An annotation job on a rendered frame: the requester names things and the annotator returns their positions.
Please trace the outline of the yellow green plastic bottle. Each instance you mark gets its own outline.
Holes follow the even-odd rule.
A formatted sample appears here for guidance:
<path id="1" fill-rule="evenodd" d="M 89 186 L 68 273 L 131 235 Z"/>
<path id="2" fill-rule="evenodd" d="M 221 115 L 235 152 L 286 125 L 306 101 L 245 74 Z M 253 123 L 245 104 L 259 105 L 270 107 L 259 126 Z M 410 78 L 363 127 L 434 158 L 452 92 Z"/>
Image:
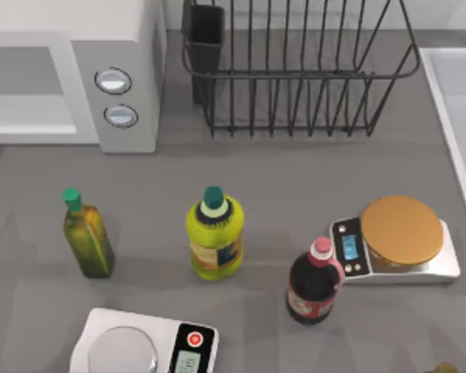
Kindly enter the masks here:
<path id="1" fill-rule="evenodd" d="M 209 186 L 186 214 L 190 262 L 206 281 L 219 281 L 234 274 L 242 264 L 242 206 L 219 186 Z"/>

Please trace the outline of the dark red jug bottle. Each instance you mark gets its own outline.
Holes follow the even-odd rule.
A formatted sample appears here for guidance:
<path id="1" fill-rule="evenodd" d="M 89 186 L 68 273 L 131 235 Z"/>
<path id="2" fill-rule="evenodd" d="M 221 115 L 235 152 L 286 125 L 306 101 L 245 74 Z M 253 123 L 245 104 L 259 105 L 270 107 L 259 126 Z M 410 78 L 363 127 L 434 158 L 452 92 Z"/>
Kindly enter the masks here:
<path id="1" fill-rule="evenodd" d="M 345 272 L 334 257 L 332 241 L 319 236 L 290 267 L 286 292 L 289 314 L 303 325 L 324 321 L 345 281 Z"/>

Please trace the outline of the round grey microwave knob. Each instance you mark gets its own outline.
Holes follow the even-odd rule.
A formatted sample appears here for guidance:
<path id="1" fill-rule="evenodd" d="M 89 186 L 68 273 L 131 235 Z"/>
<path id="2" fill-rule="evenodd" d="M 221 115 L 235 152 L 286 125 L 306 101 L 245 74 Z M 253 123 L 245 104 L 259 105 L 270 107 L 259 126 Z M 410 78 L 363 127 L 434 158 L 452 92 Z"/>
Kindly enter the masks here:
<path id="1" fill-rule="evenodd" d="M 111 67 L 95 74 L 95 84 L 104 93 L 123 95 L 132 86 L 131 77 L 119 68 Z"/>
<path id="2" fill-rule="evenodd" d="M 137 111 L 128 105 L 116 105 L 104 110 L 104 119 L 113 127 L 129 128 L 138 122 Z"/>

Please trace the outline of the dark cutlery holder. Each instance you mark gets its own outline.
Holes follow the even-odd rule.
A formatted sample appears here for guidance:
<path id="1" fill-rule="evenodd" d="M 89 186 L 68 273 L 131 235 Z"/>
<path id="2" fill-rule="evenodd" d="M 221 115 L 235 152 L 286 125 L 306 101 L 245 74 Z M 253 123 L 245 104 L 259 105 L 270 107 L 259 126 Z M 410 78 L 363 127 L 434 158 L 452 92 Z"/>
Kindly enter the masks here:
<path id="1" fill-rule="evenodd" d="M 183 0 L 182 34 L 190 59 L 193 103 L 206 102 L 208 78 L 217 74 L 224 43 L 224 8 Z"/>

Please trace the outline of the olive green glass bottle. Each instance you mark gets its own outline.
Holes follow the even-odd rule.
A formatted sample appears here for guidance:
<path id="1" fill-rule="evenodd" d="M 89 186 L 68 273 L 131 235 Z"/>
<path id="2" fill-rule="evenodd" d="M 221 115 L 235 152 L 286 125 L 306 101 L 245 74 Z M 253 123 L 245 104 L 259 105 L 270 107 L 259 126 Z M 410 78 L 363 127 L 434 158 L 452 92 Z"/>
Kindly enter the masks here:
<path id="1" fill-rule="evenodd" d="M 62 194 L 67 206 L 64 216 L 64 236 L 78 265 L 87 278 L 109 278 L 113 272 L 115 255 L 99 209 L 82 202 L 81 193 L 66 188 Z"/>

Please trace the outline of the silver scale with copper plate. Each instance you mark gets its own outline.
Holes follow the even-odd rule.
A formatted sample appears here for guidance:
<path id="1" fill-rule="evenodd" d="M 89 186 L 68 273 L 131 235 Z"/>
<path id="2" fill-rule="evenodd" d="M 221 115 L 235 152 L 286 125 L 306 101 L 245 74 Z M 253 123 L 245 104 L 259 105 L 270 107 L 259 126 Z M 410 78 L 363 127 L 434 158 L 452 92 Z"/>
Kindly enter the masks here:
<path id="1" fill-rule="evenodd" d="M 389 195 L 329 225 L 348 284 L 437 284 L 461 268 L 447 223 L 422 201 Z"/>

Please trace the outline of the white scale with steel plate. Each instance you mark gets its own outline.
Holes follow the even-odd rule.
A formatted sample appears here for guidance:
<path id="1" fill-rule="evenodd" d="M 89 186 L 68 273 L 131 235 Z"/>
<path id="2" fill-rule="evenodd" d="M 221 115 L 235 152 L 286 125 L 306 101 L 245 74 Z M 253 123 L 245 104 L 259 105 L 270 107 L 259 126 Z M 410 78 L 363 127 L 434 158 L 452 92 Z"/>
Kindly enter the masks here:
<path id="1" fill-rule="evenodd" d="M 94 308 L 68 373 L 213 373 L 219 340 L 211 326 Z"/>

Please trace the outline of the pale microwave oven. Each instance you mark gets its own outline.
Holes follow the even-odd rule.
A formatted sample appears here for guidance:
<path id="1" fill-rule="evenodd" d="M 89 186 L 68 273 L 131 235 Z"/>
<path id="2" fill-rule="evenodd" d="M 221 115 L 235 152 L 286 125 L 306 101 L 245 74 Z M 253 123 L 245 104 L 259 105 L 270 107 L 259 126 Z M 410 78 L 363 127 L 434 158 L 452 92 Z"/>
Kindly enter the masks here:
<path id="1" fill-rule="evenodd" d="M 152 153 L 165 80 L 162 0 L 0 0 L 0 145 L 98 145 L 105 153 Z M 95 74 L 124 70 L 123 95 Z M 104 110 L 128 105 L 129 128 Z"/>

